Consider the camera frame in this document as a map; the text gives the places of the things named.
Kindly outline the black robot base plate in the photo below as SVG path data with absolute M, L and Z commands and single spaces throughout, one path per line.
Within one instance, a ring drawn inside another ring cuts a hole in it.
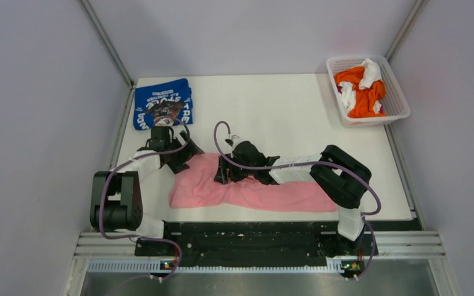
M 361 275 L 379 254 L 363 226 L 350 241 L 337 222 L 166 222 L 165 242 L 136 240 L 137 257 L 173 257 L 181 268 L 306 268 L 339 260 L 346 278 Z

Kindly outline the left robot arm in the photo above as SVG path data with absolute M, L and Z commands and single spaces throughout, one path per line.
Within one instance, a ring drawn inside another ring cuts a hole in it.
M 180 250 L 164 232 L 165 223 L 145 215 L 141 186 L 163 167 L 174 174 L 189 168 L 188 161 L 203 154 L 185 127 L 176 134 L 171 126 L 157 126 L 149 139 L 126 162 L 93 176 L 89 220 L 92 227 L 108 240 L 135 239 L 149 242 L 157 254 L 173 248 Z

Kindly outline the pink t-shirt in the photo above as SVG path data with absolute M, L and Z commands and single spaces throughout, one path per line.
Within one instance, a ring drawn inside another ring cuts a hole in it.
M 215 153 L 194 156 L 189 168 L 175 175 L 168 195 L 172 208 L 200 208 L 230 204 L 271 212 L 328 213 L 335 203 L 316 183 L 293 182 L 264 185 L 254 178 L 237 183 L 214 181 L 218 165 Z

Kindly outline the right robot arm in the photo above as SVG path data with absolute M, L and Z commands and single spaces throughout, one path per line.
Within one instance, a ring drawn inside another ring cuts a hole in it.
M 266 156 L 250 141 L 227 140 L 231 153 L 218 158 L 214 180 L 221 184 L 252 177 L 263 185 L 302 184 L 326 194 L 338 210 L 334 236 L 321 240 L 327 257 L 353 255 L 362 246 L 365 223 L 360 202 L 372 177 L 371 171 L 336 145 L 305 157 Z

